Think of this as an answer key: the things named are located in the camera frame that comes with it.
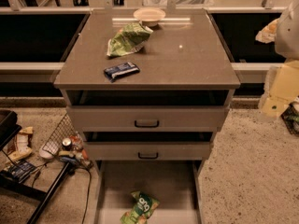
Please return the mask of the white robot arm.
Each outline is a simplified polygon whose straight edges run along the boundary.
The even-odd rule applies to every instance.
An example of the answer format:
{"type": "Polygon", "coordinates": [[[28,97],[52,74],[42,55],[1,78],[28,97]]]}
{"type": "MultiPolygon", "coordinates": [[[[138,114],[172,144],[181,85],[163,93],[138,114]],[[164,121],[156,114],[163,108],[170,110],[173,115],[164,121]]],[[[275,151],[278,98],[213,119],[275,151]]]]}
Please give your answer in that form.
{"type": "Polygon", "coordinates": [[[292,0],[278,19],[275,51],[286,59],[299,59],[299,0],[292,0]]]}

